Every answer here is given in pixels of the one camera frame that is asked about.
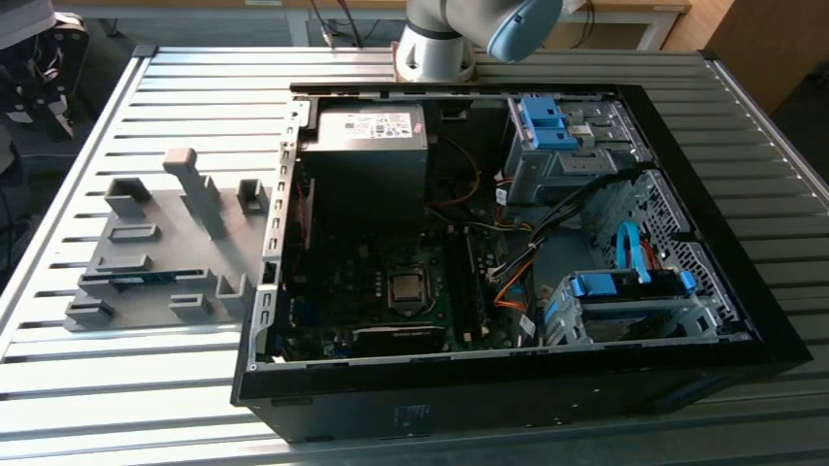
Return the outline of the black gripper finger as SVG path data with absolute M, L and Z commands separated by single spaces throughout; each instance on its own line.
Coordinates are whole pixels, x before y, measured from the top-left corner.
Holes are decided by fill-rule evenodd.
M 54 142 L 71 141 L 74 132 L 66 117 L 69 102 L 61 93 L 35 94 L 35 120 Z
M 27 111 L 26 102 L 7 92 L 2 93 L 2 112 L 17 123 L 31 124 L 34 122 Z

